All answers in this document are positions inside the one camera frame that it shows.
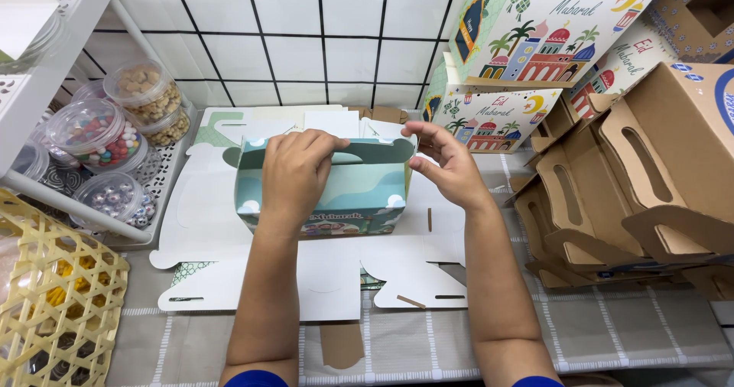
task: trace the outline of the blue logo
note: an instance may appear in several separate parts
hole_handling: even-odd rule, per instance
[[[734,78],[734,69],[722,73],[716,85],[713,87],[713,96],[716,99],[716,107],[719,109],[721,119],[734,134],[734,94],[726,92],[727,84]]]
[[[687,79],[693,80],[693,81],[702,81],[703,80],[703,76],[699,76],[699,75],[697,75],[695,73],[688,73],[687,75],[684,76],[684,78],[687,78]]]
[[[681,72],[690,72],[691,70],[693,70],[691,66],[689,66],[688,64],[683,64],[683,63],[673,63],[670,66],[674,68],[675,70],[679,70]]]

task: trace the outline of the palm tree illustration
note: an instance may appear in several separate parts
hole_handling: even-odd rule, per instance
[[[581,46],[583,46],[583,44],[585,42],[593,42],[593,41],[595,41],[596,40],[596,36],[599,35],[599,32],[596,31],[596,26],[594,26],[594,27],[592,27],[591,30],[584,30],[584,31],[582,31],[581,34],[582,34],[582,36],[576,37],[576,40],[573,41],[574,43],[576,43],[577,41],[581,40],[581,44],[579,44],[578,47],[576,47],[576,50],[573,52],[573,54],[576,54],[576,52],[578,51],[578,49],[580,49]]]
[[[510,131],[512,129],[517,129],[519,127],[520,127],[520,125],[518,124],[518,121],[517,120],[513,120],[512,123],[507,123],[505,126],[503,126],[502,127],[502,130]]]
[[[527,23],[523,24],[522,26],[515,27],[512,29],[512,31],[515,32],[515,34],[509,36],[510,40],[514,39],[515,42],[512,43],[512,48],[509,49],[509,53],[507,53],[507,57],[509,57],[513,51],[515,51],[515,47],[518,46],[518,43],[520,42],[520,39],[528,38],[530,35],[528,34],[529,31],[535,31],[535,27],[530,27],[529,24],[533,23],[533,20],[528,21]]]
[[[456,120],[455,122],[449,123],[447,129],[449,130],[454,129],[453,135],[456,136],[456,132],[459,131],[459,129],[461,128],[465,128],[467,123],[469,123],[469,121],[462,117],[461,119]]]
[[[490,42],[490,50],[494,50],[495,53],[492,54],[492,58],[497,57],[497,55],[500,53],[500,50],[509,50],[509,33],[505,34],[504,36],[501,36],[497,40],[492,40]]]

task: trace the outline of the person's right hand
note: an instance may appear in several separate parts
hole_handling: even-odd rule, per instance
[[[416,156],[408,163],[438,186],[441,195],[464,210],[482,209],[492,202],[487,186],[479,175],[474,158],[466,145],[456,140],[448,130],[428,122],[407,122],[401,134],[420,139],[418,151],[430,156],[439,165]]]

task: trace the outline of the tablecloth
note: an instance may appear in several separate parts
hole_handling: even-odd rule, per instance
[[[474,155],[485,184],[500,204],[521,266],[531,258],[527,238],[512,202],[505,201],[512,194],[509,177],[531,174],[523,165],[532,154],[525,144],[511,155]],[[148,253],[125,254],[131,272],[106,385],[215,387],[234,312],[161,311],[157,299],[170,287],[173,269],[156,270]],[[462,279],[462,267],[442,268]],[[523,269],[523,275],[559,372],[734,366],[709,304],[686,284],[655,289],[614,284],[550,290],[527,270]],[[466,310],[386,310],[373,305],[374,294],[362,292],[365,357],[351,368],[324,366],[318,324],[300,327],[299,385],[479,378]]]

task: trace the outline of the lantern illustration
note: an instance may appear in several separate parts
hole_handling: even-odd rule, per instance
[[[547,112],[548,111],[545,110],[545,109],[538,110],[538,113],[536,113],[535,116],[533,116],[533,118],[530,120],[530,124],[531,125],[534,125],[537,122],[540,122],[541,120],[543,120],[543,118],[546,116]]]
[[[629,7],[625,15],[622,16],[621,19],[619,19],[619,23],[617,23],[617,25],[614,26],[614,31],[622,31],[627,26],[629,26],[630,23],[632,23],[635,17],[639,14],[639,12],[642,11],[643,7],[644,6],[642,6],[642,3],[637,3],[634,6]]]

